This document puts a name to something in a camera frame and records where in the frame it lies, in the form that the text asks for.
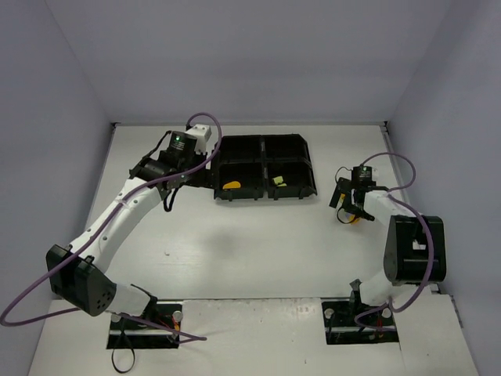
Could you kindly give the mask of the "yellow orange lego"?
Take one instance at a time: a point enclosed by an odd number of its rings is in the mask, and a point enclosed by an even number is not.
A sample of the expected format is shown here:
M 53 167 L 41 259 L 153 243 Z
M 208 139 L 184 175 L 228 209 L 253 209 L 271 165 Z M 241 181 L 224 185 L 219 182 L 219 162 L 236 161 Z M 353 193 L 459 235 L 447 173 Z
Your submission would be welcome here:
M 361 217 L 357 213 L 351 213 L 348 211 L 344 211 L 344 213 L 341 216 L 341 221 L 343 224 L 347 225 L 355 225 L 361 220 Z

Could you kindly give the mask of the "orange rounded lego block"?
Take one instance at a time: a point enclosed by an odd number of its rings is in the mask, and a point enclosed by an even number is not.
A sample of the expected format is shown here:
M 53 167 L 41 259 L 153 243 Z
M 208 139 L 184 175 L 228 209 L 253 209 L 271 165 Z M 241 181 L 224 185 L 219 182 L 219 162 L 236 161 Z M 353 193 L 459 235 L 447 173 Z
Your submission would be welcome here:
M 242 187 L 242 184 L 239 181 L 231 181 L 228 183 L 225 183 L 222 186 L 223 190 L 235 190 L 235 189 L 240 189 Z

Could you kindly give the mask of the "light green square lego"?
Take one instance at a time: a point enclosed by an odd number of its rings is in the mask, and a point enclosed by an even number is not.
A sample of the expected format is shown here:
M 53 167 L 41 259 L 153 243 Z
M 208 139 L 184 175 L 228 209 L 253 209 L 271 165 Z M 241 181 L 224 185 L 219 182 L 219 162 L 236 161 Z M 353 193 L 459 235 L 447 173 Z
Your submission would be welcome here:
M 272 179 L 272 182 L 275 186 L 281 187 L 281 186 L 286 186 L 287 184 L 284 181 L 284 178 L 280 176 L 276 176 L 275 178 Z

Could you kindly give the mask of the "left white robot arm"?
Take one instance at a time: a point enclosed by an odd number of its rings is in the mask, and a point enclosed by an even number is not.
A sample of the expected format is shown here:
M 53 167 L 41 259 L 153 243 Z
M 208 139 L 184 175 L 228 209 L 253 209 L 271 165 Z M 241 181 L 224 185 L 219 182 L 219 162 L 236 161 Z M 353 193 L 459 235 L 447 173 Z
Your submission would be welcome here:
M 207 158 L 208 125 L 172 132 L 165 150 L 154 148 L 129 172 L 129 177 L 106 210 L 69 246 L 53 246 L 46 254 L 53 293 L 86 312 L 145 316 L 156 299 L 140 287 L 114 283 L 106 271 L 129 234 L 141 220 L 193 174 L 190 169 Z

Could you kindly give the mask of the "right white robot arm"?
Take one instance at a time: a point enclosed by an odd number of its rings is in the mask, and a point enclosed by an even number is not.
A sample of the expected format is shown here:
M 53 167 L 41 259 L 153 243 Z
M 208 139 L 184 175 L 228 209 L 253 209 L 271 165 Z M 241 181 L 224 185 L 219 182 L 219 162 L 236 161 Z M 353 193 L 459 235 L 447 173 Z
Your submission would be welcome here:
M 429 284 L 447 274 L 445 226 L 434 215 L 422 215 L 376 182 L 375 169 L 359 164 L 349 178 L 336 178 L 330 207 L 346 226 L 378 222 L 387 231 L 380 271 L 355 289 L 361 303 L 392 312 L 409 307 Z

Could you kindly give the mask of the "black four-compartment bin tray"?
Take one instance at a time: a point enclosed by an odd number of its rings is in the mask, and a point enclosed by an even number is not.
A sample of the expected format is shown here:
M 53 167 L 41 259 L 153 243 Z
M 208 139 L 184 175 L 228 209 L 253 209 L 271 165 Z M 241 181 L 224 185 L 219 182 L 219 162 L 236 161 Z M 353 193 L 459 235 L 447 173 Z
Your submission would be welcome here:
M 318 193 L 308 143 L 299 134 L 224 136 L 211 172 L 215 200 L 301 200 Z M 286 186 L 273 184 L 280 175 Z M 223 190 L 231 181 L 242 187 Z

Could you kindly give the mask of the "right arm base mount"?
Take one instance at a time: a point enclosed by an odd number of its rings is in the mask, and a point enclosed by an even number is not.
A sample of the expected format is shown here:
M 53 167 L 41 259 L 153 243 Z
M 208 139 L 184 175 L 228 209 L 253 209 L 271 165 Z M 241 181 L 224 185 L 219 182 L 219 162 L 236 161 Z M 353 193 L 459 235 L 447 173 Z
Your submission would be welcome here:
M 327 345 L 376 345 L 398 343 L 392 312 L 350 299 L 322 300 Z

